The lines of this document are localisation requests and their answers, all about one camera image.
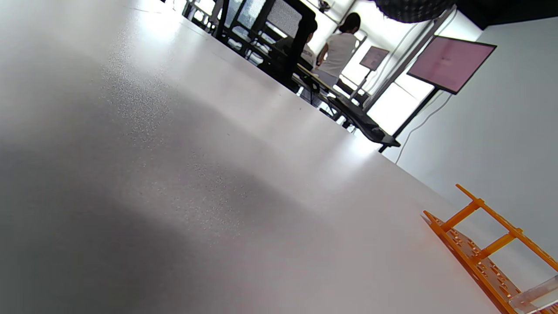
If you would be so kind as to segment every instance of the black cable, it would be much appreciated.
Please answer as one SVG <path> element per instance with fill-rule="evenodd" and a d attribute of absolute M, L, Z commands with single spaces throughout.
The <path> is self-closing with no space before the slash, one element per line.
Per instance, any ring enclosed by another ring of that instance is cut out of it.
<path fill-rule="evenodd" d="M 441 94 L 438 95 L 431 103 L 434 103 L 435 101 L 438 100 L 438 98 L 440 98 Z M 440 109 L 444 108 L 444 106 L 448 103 L 448 101 L 450 100 L 451 96 L 453 96 L 452 94 L 450 94 L 450 96 L 446 99 L 446 101 L 436 110 L 432 111 L 427 117 L 426 119 L 424 119 L 424 121 L 422 123 L 420 123 L 417 127 L 415 127 L 414 129 L 411 130 L 411 132 L 409 132 L 409 135 L 407 135 L 407 139 L 405 140 L 405 142 L 403 143 L 403 145 L 401 145 L 401 149 L 399 150 L 399 156 L 397 157 L 397 159 L 395 160 L 395 164 L 397 165 L 397 163 L 399 162 L 399 159 L 401 158 L 401 155 L 403 154 L 403 149 L 405 148 L 405 145 L 407 145 L 407 142 L 409 141 L 409 138 L 411 137 L 412 133 L 415 132 L 416 130 L 418 130 L 421 126 L 423 126 L 426 121 L 428 121 L 428 119 L 430 119 L 431 116 L 434 115 L 434 113 L 437 113 L 438 111 L 440 111 Z"/>

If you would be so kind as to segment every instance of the black frame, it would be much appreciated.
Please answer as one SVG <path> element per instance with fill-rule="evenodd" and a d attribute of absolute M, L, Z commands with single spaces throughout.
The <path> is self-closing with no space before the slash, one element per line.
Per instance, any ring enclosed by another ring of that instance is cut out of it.
<path fill-rule="evenodd" d="M 433 42 L 434 40 L 436 40 L 437 37 L 439 37 L 439 38 L 445 38 L 445 39 L 449 39 L 449 40 L 453 40 L 453 41 L 469 42 L 469 43 L 472 43 L 472 44 L 476 44 L 476 45 L 480 45 L 480 46 L 487 46 L 487 47 L 492 47 L 492 48 L 493 48 L 492 51 L 486 56 L 486 58 L 484 58 L 484 60 L 482 61 L 482 63 L 476 68 L 476 70 L 473 71 L 473 73 L 471 73 L 471 75 L 469 76 L 469 78 L 465 81 L 465 83 L 463 83 L 463 85 L 461 86 L 461 88 L 459 88 L 458 91 L 453 91 L 453 90 L 451 90 L 451 89 L 449 89 L 449 88 L 446 88 L 446 87 L 444 87 L 444 86 L 441 86 L 441 85 L 439 85 L 439 84 L 436 84 L 436 83 L 434 83 L 434 82 L 431 82 L 431 81 L 429 81 L 429 80 L 427 80 L 427 79 L 425 79 L 425 78 L 421 78 L 421 77 L 419 77 L 418 75 L 411 74 L 411 73 L 410 73 L 411 69 L 409 69 L 409 71 L 407 71 L 407 75 L 409 75 L 410 77 L 416 78 L 416 79 L 418 79 L 418 80 L 421 80 L 421 81 L 423 81 L 423 82 L 425 82 L 425 83 L 428 83 L 428 84 L 434 86 L 434 88 L 437 88 L 437 89 L 439 89 L 439 90 L 441 90 L 441 91 L 448 92 L 448 93 L 453 94 L 453 95 L 457 95 L 457 93 L 459 93 L 459 92 L 463 89 L 463 87 L 465 87 L 465 85 L 467 85 L 467 83 L 471 80 L 471 78 L 475 75 L 475 73 L 480 69 L 481 66 L 483 66 L 483 64 L 486 62 L 486 60 L 488 60 L 488 58 L 494 53 L 494 51 L 495 51 L 496 48 L 498 47 L 498 46 L 496 46 L 496 45 L 486 44 L 486 43 L 484 43 L 484 42 L 476 42 L 476 41 L 470 41 L 470 40 L 456 39 L 456 38 L 450 38 L 450 37 L 445 37 L 445 36 L 433 36 L 433 37 L 432 37 L 432 40 L 430 40 L 430 42 L 428 43 L 428 45 L 426 45 L 426 48 L 424 48 L 424 50 L 421 52 L 421 55 L 426 51 L 426 49 L 428 49 L 428 47 L 432 44 L 432 42 Z"/>

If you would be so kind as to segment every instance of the desk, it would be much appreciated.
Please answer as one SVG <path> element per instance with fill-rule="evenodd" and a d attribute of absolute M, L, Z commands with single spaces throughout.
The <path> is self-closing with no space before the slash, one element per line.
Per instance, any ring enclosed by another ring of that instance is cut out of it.
<path fill-rule="evenodd" d="M 333 107 L 335 110 L 340 112 L 340 114 L 344 116 L 347 121 L 354 124 L 355 127 L 360 129 L 362 134 L 370 141 L 384 144 L 386 146 L 401 146 L 401 144 L 397 142 L 393 136 L 385 132 L 374 120 L 372 120 L 372 118 L 370 118 L 365 112 L 360 110 L 360 108 L 350 103 L 344 95 L 334 90 L 331 86 L 325 84 L 321 79 L 319 79 L 317 76 L 305 69 L 300 64 L 299 71 L 311 77 L 314 82 L 319 84 L 321 89 L 324 89 L 327 92 L 333 94 L 335 96 L 334 99 L 324 97 L 322 94 L 318 94 L 317 96 L 328 106 Z M 298 84 L 304 86 L 305 88 L 309 88 L 308 85 L 306 85 L 300 78 L 296 77 L 295 75 L 293 75 L 293 80 L 296 81 Z"/>
<path fill-rule="evenodd" d="M 159 1 L 0 8 L 1 313 L 497 314 L 455 208 Z"/>

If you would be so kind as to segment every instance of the orange ladder-like part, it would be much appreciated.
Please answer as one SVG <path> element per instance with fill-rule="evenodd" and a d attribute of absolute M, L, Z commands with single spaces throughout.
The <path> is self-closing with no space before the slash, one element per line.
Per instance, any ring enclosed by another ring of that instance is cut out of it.
<path fill-rule="evenodd" d="M 523 242 L 529 249 L 544 260 L 550 267 L 558 272 L 558 263 L 531 239 L 523 234 L 523 230 L 514 227 L 504 217 L 496 213 L 492 208 L 484 203 L 480 198 L 475 197 L 459 184 L 457 188 L 465 193 L 471 202 L 455 214 L 448 221 L 444 222 L 436 218 L 431 213 L 425 211 L 424 214 L 430 220 L 428 223 L 434 233 L 450 249 L 462 266 L 475 279 L 486 295 L 498 307 L 503 314 L 516 314 L 515 310 L 509 305 L 510 298 L 518 295 L 521 291 L 506 277 L 500 269 L 488 258 L 499 249 L 509 244 L 514 239 Z M 486 213 L 498 221 L 508 233 L 494 241 L 486 248 L 480 250 L 477 245 L 454 227 L 469 217 L 478 209 L 484 209 Z M 558 314 L 558 306 L 554 305 L 542 310 L 542 314 Z"/>

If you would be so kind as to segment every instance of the woman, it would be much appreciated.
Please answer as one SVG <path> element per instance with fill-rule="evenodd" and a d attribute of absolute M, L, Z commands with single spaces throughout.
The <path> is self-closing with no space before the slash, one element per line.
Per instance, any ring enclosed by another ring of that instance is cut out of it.
<path fill-rule="evenodd" d="M 331 35 L 320 52 L 318 67 L 314 70 L 314 74 L 328 86 L 332 87 L 337 83 L 341 71 L 353 56 L 358 41 L 354 33 L 359 28 L 360 16 L 356 12 L 347 15 L 345 22 L 339 26 L 340 33 Z M 304 90 L 300 97 L 316 108 L 321 104 L 321 100 L 313 97 L 308 90 Z"/>

